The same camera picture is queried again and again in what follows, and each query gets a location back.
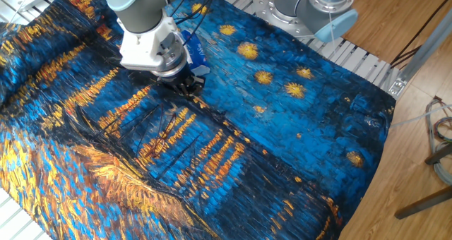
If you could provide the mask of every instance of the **painted fabric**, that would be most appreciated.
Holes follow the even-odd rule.
[[[105,0],[55,0],[2,26],[0,184],[52,238],[339,237],[392,97],[214,0],[197,32],[211,72],[188,101],[119,65],[116,19]]]

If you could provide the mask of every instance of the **cloth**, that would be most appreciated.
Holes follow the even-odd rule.
[[[339,237],[391,96],[214,0],[197,32],[210,73],[187,101],[119,65],[116,19],[105,0],[55,0],[3,25],[0,184],[52,238]]]

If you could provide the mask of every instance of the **wooden floor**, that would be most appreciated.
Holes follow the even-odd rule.
[[[391,62],[442,1],[355,0],[353,6],[359,18],[344,38],[380,59]],[[415,45],[425,42],[451,8],[452,1],[449,1],[419,36]]]
[[[397,101],[393,123],[423,114],[435,95],[452,104],[451,52],[452,36],[449,36]],[[433,114],[432,120],[444,116],[440,111]],[[397,209],[446,188],[433,167],[424,163],[429,155],[425,119],[392,128],[369,190],[340,239],[452,239],[452,200],[404,220],[394,217]],[[441,162],[452,172],[451,155]]]

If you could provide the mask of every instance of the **black cable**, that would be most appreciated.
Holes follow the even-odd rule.
[[[199,7],[196,11],[194,11],[192,14],[190,14],[190,15],[188,15],[187,17],[185,17],[185,18],[182,18],[182,20],[179,20],[179,21],[177,21],[176,22],[176,25],[179,25],[179,24],[181,24],[181,23],[183,23],[183,22],[185,22],[185,21],[187,21],[187,20],[189,20],[189,19],[191,19],[193,16],[195,16],[197,13],[199,13],[200,11],[202,11],[202,9],[204,8],[204,7],[206,7],[206,5],[208,4],[208,3],[210,3],[212,0],[207,0],[206,2],[204,2],[202,5],[201,5],[201,7]]]
[[[427,105],[427,108],[425,109],[425,112],[429,113],[432,110],[432,106],[435,105],[436,103],[441,104],[441,106],[444,105],[444,103],[441,100],[439,100],[437,98],[434,98]],[[434,142],[435,130],[434,130],[434,127],[432,125],[432,119],[431,119],[430,115],[427,115],[426,118],[427,118],[427,128],[429,130],[430,149],[432,150],[432,154],[434,154],[435,152],[440,150],[442,147],[444,147],[447,144],[447,142],[439,143],[438,146],[435,145],[435,142]],[[438,177],[444,183],[446,183],[448,185],[452,185],[452,175],[447,170],[444,169],[441,161],[438,161],[437,163],[433,164],[433,167],[434,167],[434,170],[435,170],[436,174],[438,175]]]
[[[210,1],[210,2],[208,3],[206,14],[203,15],[202,19],[199,21],[198,25],[195,27],[195,29],[193,30],[193,32],[191,32],[190,36],[185,40],[184,46],[185,46],[185,45],[187,44],[187,42],[189,42],[189,40],[195,35],[195,32],[196,32],[196,31],[198,30],[198,28],[201,26],[201,23],[203,22],[204,18],[206,18],[207,14],[208,14],[208,12],[209,12],[209,10],[210,10],[210,5],[212,4],[212,2],[213,2],[213,1]]]
[[[401,57],[399,61],[397,61],[396,63],[392,64],[392,68],[396,67],[397,65],[403,63],[404,61],[408,60],[409,58],[413,57],[414,55],[416,55],[417,51],[411,51],[408,54],[406,54],[405,57]]]
[[[400,67],[400,69],[399,70],[403,70],[405,67],[407,66],[407,64],[404,64],[402,67]]]
[[[182,5],[183,2],[184,2],[184,0],[181,0],[181,2],[179,3],[179,5],[178,5],[178,6],[175,8],[175,10],[171,13],[171,17],[176,13],[177,9]],[[198,13],[198,15],[194,16],[193,18],[190,18],[190,20],[197,19],[197,18],[199,17],[199,15],[200,15],[200,13]],[[174,20],[181,20],[181,19],[184,19],[184,18],[174,18]]]
[[[417,51],[420,49],[422,47],[422,45],[421,46],[418,46],[417,48],[415,48],[415,49],[412,49],[412,50],[410,50],[410,51],[408,51],[408,52],[406,52],[406,53],[403,53],[403,55],[401,55],[401,56],[399,56],[399,58],[402,58],[402,57],[404,57],[404,56],[407,56],[407,55],[409,55],[409,54],[411,54],[411,53],[417,53]]]
[[[184,3],[184,1],[185,0],[181,0],[181,2],[176,6],[176,8],[174,8],[173,12],[171,12],[171,15],[169,15],[170,17],[172,17],[176,13],[177,9],[179,9],[179,7]]]
[[[421,32],[425,29],[425,27],[430,23],[430,21],[432,21],[433,17],[438,13],[439,10],[441,10],[441,8],[443,8],[443,6],[447,3],[447,1],[449,0],[444,0],[439,6],[438,8],[436,8],[435,12],[433,12],[433,14],[429,17],[429,19],[424,23],[424,25],[421,27],[421,29],[416,33],[416,35],[410,40],[410,42],[408,42],[408,44],[402,49],[402,51],[395,57],[395,59],[390,63],[390,65],[392,66],[397,60],[399,60],[399,58],[401,57],[400,55],[403,54],[403,52],[405,50],[407,50],[407,48],[412,44],[412,42],[414,42],[416,40],[416,38],[421,34]]]

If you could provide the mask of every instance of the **gray robot arm segment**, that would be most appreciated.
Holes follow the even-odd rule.
[[[132,33],[144,33],[162,20],[162,8],[174,0],[107,0],[124,27]]]

